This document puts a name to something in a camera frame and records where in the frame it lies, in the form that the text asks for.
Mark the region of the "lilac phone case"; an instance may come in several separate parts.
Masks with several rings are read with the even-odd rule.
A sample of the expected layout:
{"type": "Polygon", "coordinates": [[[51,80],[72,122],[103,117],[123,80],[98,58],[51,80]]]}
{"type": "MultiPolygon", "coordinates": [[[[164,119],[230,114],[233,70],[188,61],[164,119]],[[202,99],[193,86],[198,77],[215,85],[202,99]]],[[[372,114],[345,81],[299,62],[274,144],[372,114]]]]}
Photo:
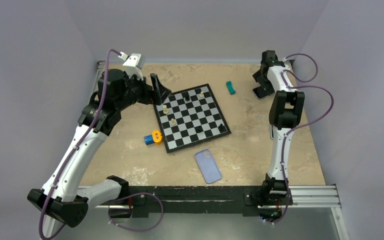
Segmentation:
{"type": "Polygon", "coordinates": [[[208,148],[196,152],[194,158],[207,184],[212,184],[222,179],[222,173],[208,148]]]}

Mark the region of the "black phone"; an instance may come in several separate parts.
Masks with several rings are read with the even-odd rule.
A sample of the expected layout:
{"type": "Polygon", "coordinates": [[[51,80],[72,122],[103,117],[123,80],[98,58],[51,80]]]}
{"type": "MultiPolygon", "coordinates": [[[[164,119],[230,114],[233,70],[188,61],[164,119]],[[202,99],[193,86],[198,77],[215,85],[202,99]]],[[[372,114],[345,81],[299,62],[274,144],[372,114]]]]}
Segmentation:
{"type": "Polygon", "coordinates": [[[259,86],[259,87],[255,87],[253,90],[252,90],[253,94],[255,95],[255,97],[259,100],[267,97],[267,96],[270,96],[273,94],[273,91],[272,90],[267,90],[265,89],[264,87],[262,86],[259,86]]]}

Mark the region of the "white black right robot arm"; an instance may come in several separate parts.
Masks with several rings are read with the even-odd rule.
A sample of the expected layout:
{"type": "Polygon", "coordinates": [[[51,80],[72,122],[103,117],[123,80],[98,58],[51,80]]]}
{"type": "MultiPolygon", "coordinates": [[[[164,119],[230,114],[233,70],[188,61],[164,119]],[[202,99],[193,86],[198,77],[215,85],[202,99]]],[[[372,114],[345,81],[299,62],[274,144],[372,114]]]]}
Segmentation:
{"type": "Polygon", "coordinates": [[[271,162],[257,196],[268,204],[288,195],[288,163],[293,129],[302,118],[305,94],[292,88],[286,76],[289,67],[278,59],[274,50],[261,54],[260,69],[252,77],[259,84],[252,92],[257,99],[273,95],[269,111],[273,139],[271,162]]]}

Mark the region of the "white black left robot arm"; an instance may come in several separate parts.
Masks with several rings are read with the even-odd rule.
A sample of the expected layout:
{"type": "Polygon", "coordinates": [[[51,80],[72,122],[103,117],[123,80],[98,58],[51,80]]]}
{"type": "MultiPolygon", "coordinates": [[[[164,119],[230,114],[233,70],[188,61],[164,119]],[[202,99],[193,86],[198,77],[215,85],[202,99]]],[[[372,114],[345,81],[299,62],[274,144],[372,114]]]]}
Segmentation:
{"type": "Polygon", "coordinates": [[[171,94],[157,74],[150,75],[151,84],[139,74],[128,75],[120,69],[105,70],[95,91],[78,119],[73,140],[47,182],[31,189],[27,200],[40,211],[39,236],[51,240],[63,227],[74,228],[89,209],[104,203],[126,203],[132,207],[144,193],[131,193],[129,183],[115,175],[103,182],[80,189],[80,181],[97,150],[106,141],[121,112],[133,104],[160,105],[171,94]]]}

